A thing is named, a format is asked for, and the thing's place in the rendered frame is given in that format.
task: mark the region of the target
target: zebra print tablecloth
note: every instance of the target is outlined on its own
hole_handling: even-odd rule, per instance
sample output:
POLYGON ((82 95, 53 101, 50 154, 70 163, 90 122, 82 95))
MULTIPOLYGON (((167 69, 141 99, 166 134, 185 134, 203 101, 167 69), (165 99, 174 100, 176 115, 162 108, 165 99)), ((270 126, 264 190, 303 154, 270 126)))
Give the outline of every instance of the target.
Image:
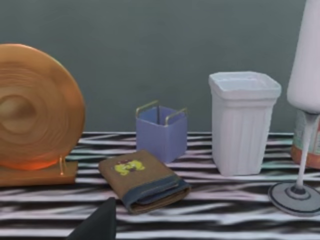
MULTIPOLYGON (((319 216, 293 217, 268 200, 271 185, 297 177, 298 166, 289 155, 292 137, 269 135, 259 175, 225 178, 212 162, 210 133, 190 133, 186 154, 168 165, 192 184, 190 195, 138 216, 128 215, 117 200, 117 239, 320 240, 319 216)), ((98 162, 134 150, 134 133, 84 133, 68 157, 79 161, 76 184, 0 189, 0 239, 64 239, 103 201, 115 197, 98 162)), ((305 180, 319 187, 320 171, 307 169, 305 180)))

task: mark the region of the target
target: gray wall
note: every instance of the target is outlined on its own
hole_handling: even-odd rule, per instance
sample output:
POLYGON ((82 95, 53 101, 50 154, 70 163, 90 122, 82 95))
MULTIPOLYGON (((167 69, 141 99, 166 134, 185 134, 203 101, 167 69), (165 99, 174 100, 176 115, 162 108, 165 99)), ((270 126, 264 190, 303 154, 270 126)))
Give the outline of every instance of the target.
POLYGON ((87 131, 133 131, 137 106, 188 107, 211 128, 208 75, 263 72, 283 87, 271 130, 291 132, 286 100, 304 0, 1 0, 0 43, 54 56, 77 80, 87 131))

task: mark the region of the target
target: round metal base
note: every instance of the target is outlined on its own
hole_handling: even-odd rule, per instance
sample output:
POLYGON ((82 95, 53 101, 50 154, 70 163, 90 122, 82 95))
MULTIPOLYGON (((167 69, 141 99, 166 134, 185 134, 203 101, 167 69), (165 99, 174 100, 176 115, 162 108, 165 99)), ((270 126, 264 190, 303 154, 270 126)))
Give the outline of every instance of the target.
POLYGON ((298 217, 320 215, 320 192, 304 185, 296 188, 296 182, 280 182, 269 188, 270 201, 281 211, 298 217))

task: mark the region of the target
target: gong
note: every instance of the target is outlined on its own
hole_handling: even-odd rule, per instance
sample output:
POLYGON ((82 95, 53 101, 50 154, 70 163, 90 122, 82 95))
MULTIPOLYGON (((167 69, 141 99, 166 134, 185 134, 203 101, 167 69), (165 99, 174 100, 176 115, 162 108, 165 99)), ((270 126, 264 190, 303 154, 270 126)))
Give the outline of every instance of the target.
POLYGON ((84 123, 83 96, 66 68, 33 47, 0 44, 0 186, 73 182, 78 164, 65 157, 84 123))

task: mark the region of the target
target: brown wallet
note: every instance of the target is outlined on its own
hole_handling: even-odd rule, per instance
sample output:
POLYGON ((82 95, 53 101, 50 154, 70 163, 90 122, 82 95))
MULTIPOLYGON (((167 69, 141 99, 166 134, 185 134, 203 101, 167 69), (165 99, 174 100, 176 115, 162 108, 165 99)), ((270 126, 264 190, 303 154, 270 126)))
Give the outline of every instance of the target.
POLYGON ((103 160, 99 171, 131 214, 167 206, 191 190, 187 182, 145 150, 103 160))

